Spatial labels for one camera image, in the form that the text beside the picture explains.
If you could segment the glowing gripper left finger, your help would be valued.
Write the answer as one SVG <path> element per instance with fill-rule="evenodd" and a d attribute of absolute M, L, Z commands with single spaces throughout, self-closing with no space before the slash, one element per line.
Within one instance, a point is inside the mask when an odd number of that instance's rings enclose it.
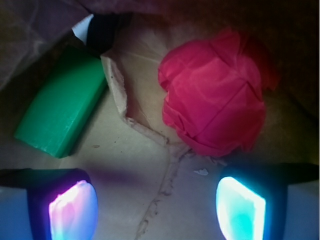
<path fill-rule="evenodd" d="M 82 169 L 2 169 L 2 240 L 91 240 L 98 197 Z"/>

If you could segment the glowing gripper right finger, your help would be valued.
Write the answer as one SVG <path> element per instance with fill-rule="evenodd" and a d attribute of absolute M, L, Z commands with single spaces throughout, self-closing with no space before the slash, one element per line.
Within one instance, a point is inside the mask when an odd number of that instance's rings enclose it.
<path fill-rule="evenodd" d="M 215 208 L 227 240 L 318 240 L 320 167 L 233 164 L 220 175 Z"/>

